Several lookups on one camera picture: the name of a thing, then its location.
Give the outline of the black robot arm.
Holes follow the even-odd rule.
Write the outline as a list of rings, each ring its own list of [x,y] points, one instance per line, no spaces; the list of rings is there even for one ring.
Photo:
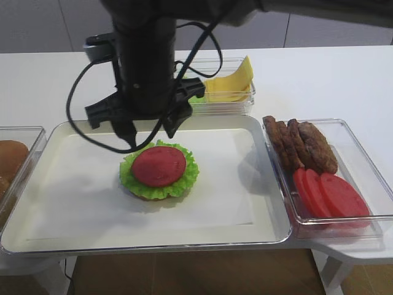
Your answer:
[[[169,137],[192,115],[189,99],[204,95],[198,78],[185,79],[174,61],[176,22],[200,25],[203,32],[189,53],[188,68],[204,41],[220,23],[241,26],[251,15],[286,12],[390,28],[391,1],[104,1],[114,31],[96,40],[111,47],[94,64],[111,62],[116,92],[87,106],[91,128],[110,122],[115,134],[137,151],[137,120],[155,120]]]

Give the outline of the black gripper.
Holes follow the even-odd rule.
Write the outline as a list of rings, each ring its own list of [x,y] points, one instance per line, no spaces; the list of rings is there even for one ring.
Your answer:
[[[111,122],[115,134],[136,146],[135,120],[163,118],[168,138],[192,115],[188,100],[204,95],[199,78],[174,77],[176,21],[159,18],[139,28],[113,23],[117,64],[112,63],[117,90],[85,108],[92,128]]]

